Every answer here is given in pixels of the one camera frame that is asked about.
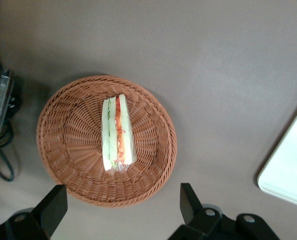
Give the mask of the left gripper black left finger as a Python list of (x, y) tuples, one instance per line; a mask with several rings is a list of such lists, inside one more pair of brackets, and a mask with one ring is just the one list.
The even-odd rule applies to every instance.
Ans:
[(0, 224), (0, 240), (49, 240), (68, 211), (65, 185), (56, 185), (37, 204)]

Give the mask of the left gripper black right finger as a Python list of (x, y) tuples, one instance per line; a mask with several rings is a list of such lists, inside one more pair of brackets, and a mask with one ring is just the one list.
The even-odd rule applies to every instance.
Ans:
[(184, 224), (169, 237), (170, 240), (216, 240), (221, 213), (213, 207), (205, 207), (190, 183), (180, 184), (180, 211)]

